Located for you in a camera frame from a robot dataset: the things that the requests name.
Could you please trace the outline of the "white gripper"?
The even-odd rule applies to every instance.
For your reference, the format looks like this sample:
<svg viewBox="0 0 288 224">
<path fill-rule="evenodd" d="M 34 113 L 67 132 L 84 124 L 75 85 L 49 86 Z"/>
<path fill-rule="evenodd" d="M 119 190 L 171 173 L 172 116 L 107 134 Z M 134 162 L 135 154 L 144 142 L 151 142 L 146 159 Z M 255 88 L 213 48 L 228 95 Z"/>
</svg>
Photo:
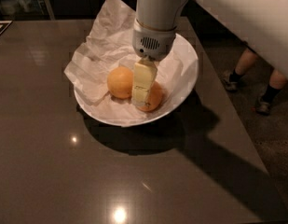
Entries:
<svg viewBox="0 0 288 224">
<path fill-rule="evenodd" d="M 151 30 L 143 27 L 137 20 L 134 21 L 132 46 L 135 53 L 142 57 L 133 66 L 131 100 L 134 105 L 145 105 L 158 72 L 154 61 L 160 62 L 167 57 L 175 37 L 174 30 Z"/>
</svg>

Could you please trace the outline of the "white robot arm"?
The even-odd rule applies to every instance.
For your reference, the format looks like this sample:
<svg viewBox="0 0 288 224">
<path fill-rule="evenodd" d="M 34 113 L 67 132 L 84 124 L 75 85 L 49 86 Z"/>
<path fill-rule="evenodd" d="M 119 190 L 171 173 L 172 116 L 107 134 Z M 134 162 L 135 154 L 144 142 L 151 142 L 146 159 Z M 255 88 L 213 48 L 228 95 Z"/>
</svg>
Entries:
<svg viewBox="0 0 288 224">
<path fill-rule="evenodd" d="M 132 45 L 153 61 L 171 51 L 188 0 L 137 0 Z M 194 0 L 288 79 L 288 0 Z"/>
</svg>

